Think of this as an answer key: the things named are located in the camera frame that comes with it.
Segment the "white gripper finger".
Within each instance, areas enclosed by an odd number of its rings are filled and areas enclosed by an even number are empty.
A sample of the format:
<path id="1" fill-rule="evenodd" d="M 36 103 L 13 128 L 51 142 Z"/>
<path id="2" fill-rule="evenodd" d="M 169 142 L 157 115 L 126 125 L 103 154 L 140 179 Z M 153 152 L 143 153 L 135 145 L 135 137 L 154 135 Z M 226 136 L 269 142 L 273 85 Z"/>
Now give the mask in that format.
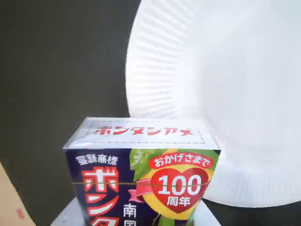
<path id="1" fill-rule="evenodd" d="M 51 223 L 51 226 L 80 226 L 81 208 L 77 198 L 74 198 Z"/>
<path id="2" fill-rule="evenodd" d="M 195 226 L 221 226 L 202 200 L 199 202 L 193 214 L 193 223 Z"/>

